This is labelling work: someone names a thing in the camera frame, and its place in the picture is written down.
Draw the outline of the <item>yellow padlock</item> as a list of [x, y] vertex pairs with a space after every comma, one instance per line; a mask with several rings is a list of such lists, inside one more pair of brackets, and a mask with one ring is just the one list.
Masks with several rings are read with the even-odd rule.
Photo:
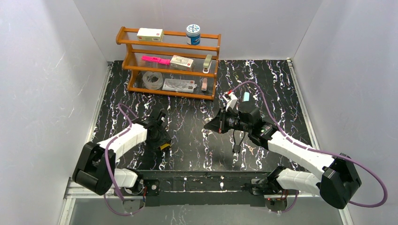
[[171, 148], [171, 144], [170, 143], [165, 143], [162, 146], [160, 146], [160, 150], [162, 152], [166, 152], [166, 151], [170, 150], [170, 148]]

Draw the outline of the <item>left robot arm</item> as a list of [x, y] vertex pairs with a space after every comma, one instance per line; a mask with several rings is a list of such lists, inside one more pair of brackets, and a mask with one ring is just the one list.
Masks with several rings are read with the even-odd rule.
[[116, 162], [135, 146], [145, 143], [150, 149], [165, 150], [171, 137], [163, 125], [167, 117], [138, 118], [121, 132], [98, 143], [87, 142], [81, 151], [72, 180], [88, 190], [104, 195], [111, 188], [143, 191], [143, 176], [135, 169], [118, 169]]

